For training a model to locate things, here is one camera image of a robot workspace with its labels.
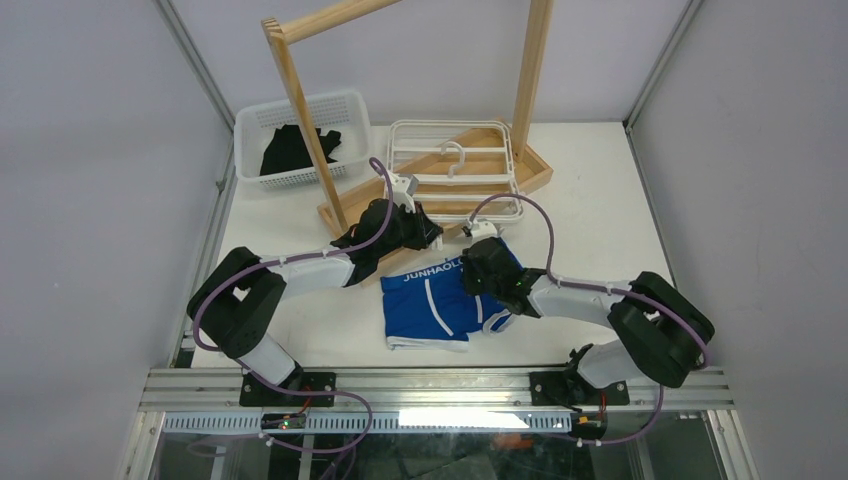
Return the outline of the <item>blue boxer underwear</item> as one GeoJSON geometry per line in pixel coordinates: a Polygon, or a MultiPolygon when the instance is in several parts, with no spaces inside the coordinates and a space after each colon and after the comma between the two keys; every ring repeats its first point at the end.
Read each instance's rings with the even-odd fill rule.
{"type": "Polygon", "coordinates": [[[465,352],[475,333],[496,335],[515,315],[489,294],[470,295],[458,256],[380,279],[389,349],[465,352]]]}

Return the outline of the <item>black garment in basket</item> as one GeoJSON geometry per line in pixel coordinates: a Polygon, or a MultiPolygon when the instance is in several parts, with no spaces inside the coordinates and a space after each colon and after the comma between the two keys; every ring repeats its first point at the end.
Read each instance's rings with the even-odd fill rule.
{"type": "MultiPolygon", "coordinates": [[[[337,130],[328,130],[322,134],[316,129],[319,143],[328,164],[336,163],[330,154],[341,145],[342,135],[337,130]]],[[[274,131],[274,135],[265,148],[260,175],[273,175],[312,167],[305,141],[297,125],[286,124],[274,131]]]]}

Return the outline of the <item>white perforated plastic basket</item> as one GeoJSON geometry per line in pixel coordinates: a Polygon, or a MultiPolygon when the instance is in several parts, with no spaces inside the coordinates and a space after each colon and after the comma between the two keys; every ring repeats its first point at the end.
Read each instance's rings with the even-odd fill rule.
{"type": "MultiPolygon", "coordinates": [[[[373,147],[361,94],[348,89],[309,95],[306,101],[331,175],[361,171],[373,147]]],[[[243,108],[236,115],[234,133],[234,163],[240,181],[266,190],[318,181],[289,101],[243,108]]]]}

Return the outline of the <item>white plastic clip hanger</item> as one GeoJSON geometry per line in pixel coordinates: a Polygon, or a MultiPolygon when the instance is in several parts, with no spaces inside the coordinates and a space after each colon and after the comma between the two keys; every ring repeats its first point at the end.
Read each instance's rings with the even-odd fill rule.
{"type": "Polygon", "coordinates": [[[394,173],[418,178],[414,200],[438,224],[462,224],[500,193],[507,196],[484,205],[480,215],[496,224],[523,216],[510,130],[499,119],[398,120],[388,130],[386,161],[394,173]]]}

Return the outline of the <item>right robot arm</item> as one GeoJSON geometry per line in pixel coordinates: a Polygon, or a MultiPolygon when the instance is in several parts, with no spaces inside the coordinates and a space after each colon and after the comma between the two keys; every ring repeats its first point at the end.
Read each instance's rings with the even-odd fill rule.
{"type": "Polygon", "coordinates": [[[550,403],[575,409],[598,402],[611,386],[644,377],[664,388],[680,387],[709,362],[713,323],[662,276],[643,271],[636,279],[594,284],[556,278],[523,266],[500,238],[463,250],[462,282],[472,295],[487,294],[510,313],[531,318],[570,318],[616,335],[569,354],[558,379],[541,392],[550,403]]]}

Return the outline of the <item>wooden hanger stand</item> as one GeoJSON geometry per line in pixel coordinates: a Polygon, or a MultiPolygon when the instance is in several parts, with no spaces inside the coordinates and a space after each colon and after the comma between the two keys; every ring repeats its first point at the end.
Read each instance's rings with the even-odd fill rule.
{"type": "MultiPolygon", "coordinates": [[[[309,15],[280,23],[261,22],[277,65],[294,119],[315,168],[326,201],[319,215],[333,234],[340,234],[368,202],[382,196],[381,180],[368,180],[338,193],[326,162],[314,116],[290,52],[291,45],[388,7],[386,1],[341,1],[309,15]]],[[[530,4],[512,121],[400,120],[391,125],[385,153],[387,169],[410,174],[419,182],[413,199],[443,226],[450,240],[462,232],[477,202],[489,194],[532,193],[547,185],[552,167],[528,144],[532,114],[554,4],[530,4]]]]}

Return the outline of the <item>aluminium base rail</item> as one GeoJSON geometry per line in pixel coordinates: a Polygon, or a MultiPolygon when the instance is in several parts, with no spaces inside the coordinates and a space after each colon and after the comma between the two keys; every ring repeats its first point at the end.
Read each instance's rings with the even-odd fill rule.
{"type": "Polygon", "coordinates": [[[142,412],[175,413],[179,431],[249,432],[262,417],[304,410],[313,432],[359,433],[374,413],[375,433],[400,429],[408,409],[471,408],[515,411],[532,428],[564,426],[564,383],[558,367],[344,368],[307,370],[301,384],[318,397],[269,390],[238,368],[153,369],[142,394],[142,412]]]}

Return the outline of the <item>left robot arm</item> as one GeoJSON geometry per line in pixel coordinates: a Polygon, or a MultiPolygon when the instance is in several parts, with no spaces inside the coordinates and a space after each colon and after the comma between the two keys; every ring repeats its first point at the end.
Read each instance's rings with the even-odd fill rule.
{"type": "Polygon", "coordinates": [[[380,261],[399,250],[424,250],[444,230],[420,203],[370,202],[357,223],[328,246],[312,252],[261,257],[246,247],[231,250],[190,298],[186,313],[206,350],[218,350],[262,383],[277,406],[294,403],[302,367],[268,332],[286,299],[357,285],[380,261]]]}

